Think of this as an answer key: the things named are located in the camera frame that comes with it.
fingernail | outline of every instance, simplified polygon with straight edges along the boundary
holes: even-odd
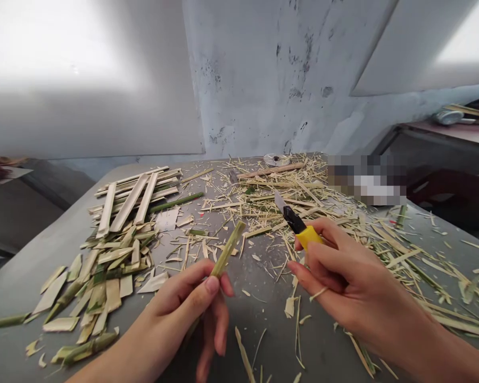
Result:
[[[210,294],[215,294],[220,288],[220,281],[217,277],[208,277],[204,284],[206,285],[206,289]]]

small table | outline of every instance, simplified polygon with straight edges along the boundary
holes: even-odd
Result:
[[[245,164],[242,166],[243,168],[253,171],[258,170],[257,162],[262,161],[262,158],[251,157],[241,159],[241,161]],[[226,166],[227,161],[223,160],[181,163],[175,164],[171,168],[182,168],[183,177],[188,177],[208,168],[214,168],[215,172],[221,171],[226,174],[228,169],[221,169]],[[148,171],[154,167],[156,166],[133,164],[112,170],[7,263],[0,270],[0,318],[31,311],[39,301],[40,286],[52,271],[61,265],[71,264],[80,252],[79,246],[85,242],[92,231],[89,227],[91,217],[87,208],[98,203],[94,193],[100,186],[107,182]],[[220,182],[220,178],[215,172],[213,172],[214,181]],[[184,195],[203,191],[205,191],[204,182],[200,178],[196,178],[190,181],[188,187],[184,190]],[[207,198],[213,199],[215,195],[214,188],[213,190],[208,188]],[[198,211],[201,207],[202,200],[196,199],[190,205],[182,206],[181,210],[184,217],[188,214],[194,214],[197,219],[200,218]],[[432,229],[435,227],[432,226],[429,218],[420,215],[422,213],[425,212],[419,207],[411,203],[408,204],[406,223],[411,224],[415,228],[415,232],[421,234],[412,235],[412,242],[432,254],[435,251],[443,251],[449,261],[456,264],[465,275],[471,276],[471,270],[479,268],[479,249],[462,243],[460,240],[464,239],[476,244],[479,244],[479,240],[440,218],[435,218],[436,227],[449,234],[442,236],[433,232]],[[385,211],[379,210],[373,215],[385,217]],[[210,232],[215,232],[224,222],[220,211],[206,213],[205,219],[199,222],[205,222],[207,217],[209,217],[207,224],[210,226],[206,227],[206,230]],[[234,227],[232,222],[229,222],[227,226],[228,231],[221,230],[217,235],[220,241],[228,238]],[[446,247],[443,242],[444,239],[451,245],[452,249]],[[175,248],[175,245],[169,245],[170,240],[170,236],[164,236],[164,239],[162,239],[163,245],[152,251],[152,259],[156,265],[163,262],[167,254]],[[266,380],[272,374],[272,381],[274,382],[291,382],[299,372],[303,373],[302,381],[308,382],[372,382],[362,366],[350,338],[340,327],[334,331],[335,320],[319,304],[316,302],[310,303],[308,294],[301,286],[298,286],[295,296],[302,297],[301,317],[312,315],[312,318],[308,319],[305,325],[300,328],[302,359],[306,367],[306,370],[302,371],[294,353],[296,318],[287,319],[284,315],[286,299],[293,290],[291,285],[292,276],[290,274],[283,276],[285,280],[281,278],[278,283],[275,283],[274,278],[270,277],[263,268],[264,266],[270,269],[270,260],[275,265],[282,264],[285,260],[285,253],[279,251],[266,253],[266,247],[272,243],[271,238],[267,236],[253,237],[251,240],[254,245],[250,248],[249,245],[245,244],[241,259],[231,257],[229,260],[227,272],[232,281],[236,297],[227,298],[230,314],[227,353],[226,357],[223,358],[215,356],[208,381],[244,383],[248,380],[235,338],[234,328],[237,326],[241,332],[242,343],[246,348],[250,362],[252,362],[263,330],[267,329],[255,363],[256,378],[259,377],[260,367],[263,365],[264,379]],[[256,261],[252,254],[260,255],[262,262]],[[418,260],[415,262],[432,277],[436,275],[437,281],[443,286],[447,286],[448,292],[458,298],[460,293],[456,280],[450,279],[439,271],[426,268],[426,265]],[[170,275],[176,273],[171,270],[168,270],[168,272]],[[425,284],[421,284],[421,287],[424,294],[431,299],[436,299],[436,295],[431,288]],[[253,297],[247,297],[241,292],[242,289],[254,294],[266,303]],[[108,329],[112,330],[115,326],[119,326],[120,332],[124,334],[148,304],[151,296],[150,294],[134,293],[125,298],[122,307],[109,316]],[[67,316],[74,305],[75,302],[72,302],[60,316]],[[478,311],[476,307],[470,307],[470,309]],[[43,382],[45,381],[44,378],[59,368],[58,365],[52,365],[49,361],[60,347],[76,343],[80,333],[79,326],[69,333],[43,333],[42,324],[46,315],[46,313],[43,313],[29,324],[0,329],[0,381]],[[45,348],[26,359],[25,347],[38,339],[41,334],[43,340],[40,345],[45,345]],[[195,381],[196,364],[201,352],[199,338],[197,334],[194,335],[194,339],[187,349],[177,354],[159,381]],[[476,342],[476,346],[479,348],[479,339],[465,339],[470,343]],[[45,361],[48,363],[48,367],[45,369],[41,369],[37,364],[43,352],[46,353]],[[64,382],[91,359],[53,374],[46,382]],[[410,381],[403,372],[397,368],[394,368],[394,370],[399,375],[400,381]],[[382,373],[376,375],[376,381],[396,382],[385,369]]]
[[[445,127],[433,121],[421,121],[393,127],[374,149],[373,155],[385,153],[400,134],[479,153],[479,125],[453,124]]]

pixelated area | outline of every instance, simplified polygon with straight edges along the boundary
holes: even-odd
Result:
[[[392,156],[329,156],[328,186],[366,205],[402,205],[406,166]]]

bamboo stick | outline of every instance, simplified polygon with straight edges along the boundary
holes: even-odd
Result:
[[[238,180],[245,179],[245,178],[252,178],[255,176],[265,176],[267,174],[272,174],[272,173],[281,173],[288,170],[301,169],[303,166],[304,166],[303,162],[298,162],[296,164],[289,164],[284,166],[277,166],[275,168],[263,169],[263,170],[259,170],[252,173],[240,174],[238,176]]]

finger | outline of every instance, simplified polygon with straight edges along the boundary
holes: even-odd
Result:
[[[336,293],[344,293],[344,290],[348,286],[348,282],[343,276],[328,270],[315,256],[308,256],[306,261],[310,272],[319,282],[324,286],[331,288]]]
[[[307,226],[312,226],[317,234],[320,234],[327,241],[339,246],[348,246],[354,241],[344,230],[337,226],[332,220],[321,217],[317,220],[307,221]]]
[[[214,331],[214,348],[220,356],[225,356],[227,348],[227,329],[229,327],[229,310],[224,297],[218,293],[211,303],[216,329]]]
[[[209,369],[214,356],[214,335],[215,323],[213,315],[206,311],[204,315],[204,346],[201,357],[197,363],[197,383],[205,383],[208,379]]]
[[[181,306],[174,311],[176,321],[185,330],[211,305],[220,290],[220,281],[217,277],[209,277],[198,285]]]
[[[296,251],[302,251],[303,250],[303,246],[302,246],[300,240],[296,237],[294,238],[294,249]]]
[[[309,242],[306,261],[308,264],[319,262],[325,269],[343,276],[348,282],[357,273],[357,263],[352,257],[317,242]]]
[[[302,285],[310,296],[316,295],[325,287],[321,282],[314,278],[312,273],[307,270],[305,266],[291,261],[288,262],[287,267],[289,267],[293,274],[296,275],[298,283]],[[338,322],[341,322],[338,318],[341,317],[340,310],[347,303],[347,298],[328,289],[319,294],[315,299],[328,314],[333,316]]]

